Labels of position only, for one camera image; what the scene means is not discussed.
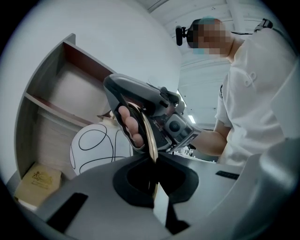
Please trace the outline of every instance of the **black slot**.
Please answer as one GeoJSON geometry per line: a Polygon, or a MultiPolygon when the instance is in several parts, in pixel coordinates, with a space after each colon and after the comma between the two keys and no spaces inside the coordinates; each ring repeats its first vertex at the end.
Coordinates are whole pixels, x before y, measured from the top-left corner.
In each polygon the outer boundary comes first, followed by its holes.
{"type": "Polygon", "coordinates": [[[231,173],[231,172],[224,172],[224,171],[219,171],[216,173],[216,175],[219,175],[219,176],[222,176],[225,178],[234,179],[234,180],[237,180],[239,178],[239,174],[231,173]]]}
{"type": "Polygon", "coordinates": [[[70,225],[88,196],[82,193],[74,193],[47,221],[47,224],[57,231],[64,233],[70,225]]]}
{"type": "Polygon", "coordinates": [[[161,104],[163,107],[167,108],[169,105],[163,101],[160,101],[159,104],[161,104]]]}
{"type": "Polygon", "coordinates": [[[159,154],[156,164],[147,155],[141,155],[140,160],[119,169],[112,182],[116,192],[127,203],[153,208],[155,184],[149,186],[149,182],[160,182],[171,203],[175,204],[190,199],[198,187],[199,178],[192,169],[159,154]]]}

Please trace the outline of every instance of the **white surface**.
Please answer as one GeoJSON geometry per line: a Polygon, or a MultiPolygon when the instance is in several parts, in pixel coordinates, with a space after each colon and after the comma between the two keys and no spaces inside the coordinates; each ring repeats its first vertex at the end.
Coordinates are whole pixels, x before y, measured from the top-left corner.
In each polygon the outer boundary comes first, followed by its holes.
{"type": "Polygon", "coordinates": [[[291,74],[271,102],[271,108],[286,138],[300,137],[299,78],[300,60],[298,58],[291,74]]]}
{"type": "Polygon", "coordinates": [[[165,193],[160,183],[158,183],[157,192],[154,199],[153,214],[164,226],[167,221],[168,206],[169,196],[165,193]]]}
{"type": "MultiPolygon", "coordinates": [[[[219,163],[244,166],[249,156],[284,141],[271,101],[295,62],[289,44],[272,29],[257,31],[238,49],[224,79],[216,115],[225,125],[232,125],[219,163]]],[[[287,107],[299,108],[295,104],[287,107]]],[[[285,117],[292,118],[294,111],[285,117]]]]}
{"type": "Polygon", "coordinates": [[[145,9],[152,12],[160,5],[164,4],[169,0],[137,0],[145,9]]]}
{"type": "Polygon", "coordinates": [[[16,171],[15,120],[36,67],[70,33],[76,45],[118,73],[176,91],[180,52],[170,36],[132,0],[52,0],[18,26],[0,64],[0,173],[16,171]]]}
{"type": "Polygon", "coordinates": [[[194,120],[194,117],[192,115],[189,115],[188,117],[189,117],[189,119],[191,120],[192,123],[194,123],[194,124],[196,123],[195,120],[194,120]]]}
{"type": "MultiPolygon", "coordinates": [[[[238,31],[245,28],[252,33],[263,18],[270,19],[282,30],[279,21],[260,0],[169,0],[156,8],[151,15],[175,38],[175,27],[189,27],[193,20],[213,16],[224,21],[225,26],[238,31]]],[[[186,39],[178,47],[182,53],[179,92],[185,99],[185,117],[193,115],[200,128],[214,129],[218,90],[229,71],[227,60],[193,54],[186,39]]]]}
{"type": "Polygon", "coordinates": [[[37,206],[33,206],[27,202],[24,202],[21,199],[18,199],[18,202],[23,205],[25,208],[29,209],[30,211],[35,211],[38,207],[37,206]]]}
{"type": "Polygon", "coordinates": [[[133,151],[128,139],[119,127],[108,121],[82,128],[70,148],[70,162],[76,175],[131,155],[133,151]]]}

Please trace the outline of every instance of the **ceiling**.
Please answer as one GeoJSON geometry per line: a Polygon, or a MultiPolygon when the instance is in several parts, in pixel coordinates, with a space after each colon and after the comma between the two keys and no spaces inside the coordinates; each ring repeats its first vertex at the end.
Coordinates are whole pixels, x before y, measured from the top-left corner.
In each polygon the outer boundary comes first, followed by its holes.
{"type": "MultiPolygon", "coordinates": [[[[193,20],[213,16],[231,31],[252,33],[263,18],[277,29],[282,26],[259,0],[137,0],[161,23],[176,42],[176,26],[189,27],[193,20]]],[[[201,128],[213,129],[218,105],[218,91],[230,64],[227,60],[193,54],[186,40],[179,46],[182,54],[178,90],[187,108],[185,116],[193,115],[201,128]]]]}

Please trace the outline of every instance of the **white ball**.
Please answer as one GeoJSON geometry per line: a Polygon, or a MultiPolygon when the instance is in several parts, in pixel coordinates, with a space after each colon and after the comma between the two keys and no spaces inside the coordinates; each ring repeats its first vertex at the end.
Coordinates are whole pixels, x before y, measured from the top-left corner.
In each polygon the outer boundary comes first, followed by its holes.
{"type": "Polygon", "coordinates": [[[70,162],[76,175],[132,155],[132,147],[122,130],[102,122],[81,129],[70,148],[70,162]]]}

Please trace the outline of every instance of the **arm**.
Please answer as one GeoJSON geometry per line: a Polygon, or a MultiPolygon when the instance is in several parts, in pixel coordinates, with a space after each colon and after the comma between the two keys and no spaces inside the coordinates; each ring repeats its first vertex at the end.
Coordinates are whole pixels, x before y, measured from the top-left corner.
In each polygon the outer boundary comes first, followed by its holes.
{"type": "Polygon", "coordinates": [[[220,156],[227,144],[226,138],[230,129],[217,120],[214,131],[202,131],[191,144],[202,153],[220,156]]]}

